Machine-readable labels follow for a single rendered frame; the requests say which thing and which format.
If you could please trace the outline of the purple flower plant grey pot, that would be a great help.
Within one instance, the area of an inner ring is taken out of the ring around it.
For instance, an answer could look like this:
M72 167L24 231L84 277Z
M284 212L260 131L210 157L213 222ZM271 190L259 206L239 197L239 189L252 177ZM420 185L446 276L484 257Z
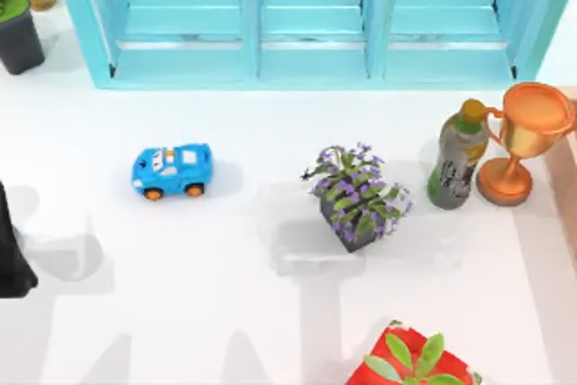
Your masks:
M313 169L301 179L318 178L310 194L348 253L393 234L413 207L409 190L383 175L384 160L369 144L352 148L330 145L321 150Z

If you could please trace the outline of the blue toy car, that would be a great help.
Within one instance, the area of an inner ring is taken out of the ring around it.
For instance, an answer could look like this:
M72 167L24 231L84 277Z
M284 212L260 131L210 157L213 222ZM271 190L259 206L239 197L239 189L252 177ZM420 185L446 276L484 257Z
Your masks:
M200 197L213 177L213 154L207 143L147 148L133 163L131 184L141 196Z

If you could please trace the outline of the light blue rack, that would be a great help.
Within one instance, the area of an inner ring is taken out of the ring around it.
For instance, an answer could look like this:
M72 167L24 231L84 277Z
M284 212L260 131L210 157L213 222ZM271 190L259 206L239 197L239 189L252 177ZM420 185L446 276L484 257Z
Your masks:
M109 89L480 89L536 78L568 0L65 0Z

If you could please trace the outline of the green and grey bottle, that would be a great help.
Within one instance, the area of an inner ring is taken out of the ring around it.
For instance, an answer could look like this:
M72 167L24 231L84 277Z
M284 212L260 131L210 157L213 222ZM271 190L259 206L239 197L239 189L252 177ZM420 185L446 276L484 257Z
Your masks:
M473 174L489 143L486 114L487 107L471 98L445 121L437 161L427 181L427 194L435 206L453 210L468 199Z

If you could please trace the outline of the green plant red pot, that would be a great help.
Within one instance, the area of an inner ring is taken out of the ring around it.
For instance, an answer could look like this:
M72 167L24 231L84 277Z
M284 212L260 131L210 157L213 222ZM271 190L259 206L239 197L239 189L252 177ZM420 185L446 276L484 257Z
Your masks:
M393 320L345 385L485 385L469 364L445 349L444 335L424 336Z

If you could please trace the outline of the copper trophy cup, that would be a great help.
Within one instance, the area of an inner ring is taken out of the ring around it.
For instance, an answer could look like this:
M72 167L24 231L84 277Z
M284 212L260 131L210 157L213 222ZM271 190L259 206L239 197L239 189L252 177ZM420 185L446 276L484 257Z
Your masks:
M477 173L477 188L497 206L518 206L528 199L533 187L531 174L521 161L546 153L574 131L577 108L556 87L521 82L505 92L500 110L488 107L485 116L500 120L499 132L488 131L488 135L508 157L483 163Z

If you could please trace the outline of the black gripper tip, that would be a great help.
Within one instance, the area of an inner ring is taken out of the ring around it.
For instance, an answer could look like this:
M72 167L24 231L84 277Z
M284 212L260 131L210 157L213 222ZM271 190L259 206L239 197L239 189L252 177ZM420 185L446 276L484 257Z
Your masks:
M24 298L38 283L16 240L5 187L0 181L0 298Z

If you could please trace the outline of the green plant dark grey pot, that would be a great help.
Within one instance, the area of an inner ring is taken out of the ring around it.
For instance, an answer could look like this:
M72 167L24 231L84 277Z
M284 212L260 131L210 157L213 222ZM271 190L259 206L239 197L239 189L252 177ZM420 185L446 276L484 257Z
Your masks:
M30 0L0 0L0 61L11 75L45 61Z

